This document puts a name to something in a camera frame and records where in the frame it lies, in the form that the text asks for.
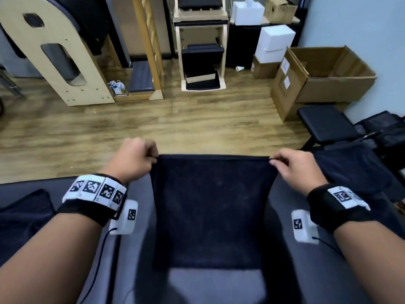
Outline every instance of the folded cloth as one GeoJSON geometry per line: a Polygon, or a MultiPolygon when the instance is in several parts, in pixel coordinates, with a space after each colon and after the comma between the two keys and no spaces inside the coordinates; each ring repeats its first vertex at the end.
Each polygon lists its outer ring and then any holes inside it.
{"type": "Polygon", "coordinates": [[[392,173],[376,154],[364,145],[322,150],[315,160],[329,181],[352,189],[357,194],[374,194],[392,184],[392,173]]]}
{"type": "Polygon", "coordinates": [[[0,209],[0,266],[56,214],[49,194],[37,190],[0,209]]]}
{"type": "Polygon", "coordinates": [[[268,157],[160,155],[150,172],[158,268],[259,269],[268,157]]]}

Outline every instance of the hand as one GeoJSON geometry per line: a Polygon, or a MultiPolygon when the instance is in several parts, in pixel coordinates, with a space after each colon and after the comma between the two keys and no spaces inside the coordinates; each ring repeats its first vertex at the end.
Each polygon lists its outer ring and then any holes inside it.
{"type": "Polygon", "coordinates": [[[271,158],[283,179],[295,190],[307,196],[313,189],[328,181],[310,152],[281,148],[271,158]]]}
{"type": "Polygon", "coordinates": [[[154,140],[126,138],[100,173],[113,176],[127,184],[149,173],[158,156],[154,140]]]}

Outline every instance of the white box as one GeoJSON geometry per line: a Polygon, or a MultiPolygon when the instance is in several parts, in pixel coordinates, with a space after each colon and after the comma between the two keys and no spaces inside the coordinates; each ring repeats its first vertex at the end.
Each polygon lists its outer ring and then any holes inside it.
{"type": "Polygon", "coordinates": [[[291,47],[295,32],[286,25],[262,27],[259,44],[266,51],[275,51],[291,47]]]}
{"type": "Polygon", "coordinates": [[[264,13],[265,7],[259,2],[252,2],[249,7],[246,2],[234,1],[230,20],[235,25],[260,25],[264,13]]]}
{"type": "Polygon", "coordinates": [[[286,50],[287,47],[275,51],[266,51],[261,45],[258,44],[255,55],[258,61],[261,63],[275,63],[283,60],[286,50]]]}

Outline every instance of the gray massage table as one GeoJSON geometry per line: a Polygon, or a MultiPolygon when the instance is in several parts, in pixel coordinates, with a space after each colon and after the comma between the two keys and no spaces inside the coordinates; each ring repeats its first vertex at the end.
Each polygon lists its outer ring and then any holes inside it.
{"type": "MultiPolygon", "coordinates": [[[[149,175],[130,184],[128,198],[138,201],[139,212],[134,232],[121,237],[113,304],[264,302],[266,288],[259,270],[153,270],[156,214],[149,175]]],[[[371,303],[341,255],[321,242],[303,244],[294,239],[291,212],[295,209],[309,210],[306,198],[278,176],[270,191],[265,220],[275,229],[279,223],[282,226],[280,232],[293,260],[301,302],[371,303]]],[[[319,230],[321,239],[338,247],[331,234],[319,230]]]]}
{"type": "MultiPolygon", "coordinates": [[[[57,209],[62,203],[63,195],[69,189],[76,177],[68,178],[56,178],[47,180],[16,182],[12,184],[0,185],[0,207],[5,207],[13,202],[21,199],[25,195],[36,191],[38,189],[44,189],[50,195],[51,201],[55,209],[57,209]]],[[[83,291],[79,297],[78,303],[85,296],[94,278],[94,272],[96,270],[97,262],[100,255],[101,242],[104,239],[104,235],[108,231],[109,224],[103,229],[99,247],[93,261],[93,266],[90,270],[87,281],[84,285],[83,291]]],[[[87,297],[85,303],[97,303],[104,304],[109,302],[110,290],[110,278],[113,278],[112,269],[114,269],[114,255],[116,255],[116,249],[118,248],[118,237],[115,235],[109,235],[104,246],[103,256],[100,264],[99,274],[97,275],[96,282],[92,291],[87,297]]]]}

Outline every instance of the black cable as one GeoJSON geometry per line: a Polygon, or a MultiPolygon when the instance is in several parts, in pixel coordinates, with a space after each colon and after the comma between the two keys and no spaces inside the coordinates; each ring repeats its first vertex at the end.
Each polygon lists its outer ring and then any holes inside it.
{"type": "Polygon", "coordinates": [[[100,255],[99,255],[99,263],[97,264],[97,268],[96,268],[96,272],[94,273],[94,278],[93,278],[93,282],[90,285],[89,291],[87,291],[86,295],[84,296],[83,300],[80,302],[80,304],[83,304],[84,301],[87,299],[87,297],[90,294],[90,291],[92,290],[94,283],[96,282],[96,278],[97,278],[97,274],[99,273],[99,268],[100,268],[100,263],[101,263],[101,256],[103,255],[103,250],[104,250],[104,245],[105,245],[105,241],[107,240],[107,236],[110,234],[110,232],[112,232],[113,230],[116,230],[117,228],[112,228],[110,229],[104,236],[104,240],[103,240],[103,244],[101,245],[101,249],[100,249],[100,255]]]}
{"type": "Polygon", "coordinates": [[[342,252],[341,252],[340,250],[334,248],[334,247],[333,247],[332,245],[330,245],[328,242],[326,242],[326,241],[324,241],[324,240],[322,240],[322,239],[320,239],[320,238],[317,238],[317,237],[312,237],[312,239],[321,241],[323,244],[329,246],[332,250],[334,250],[336,253],[338,253],[339,255],[341,255],[341,256],[344,258],[342,252]]]}

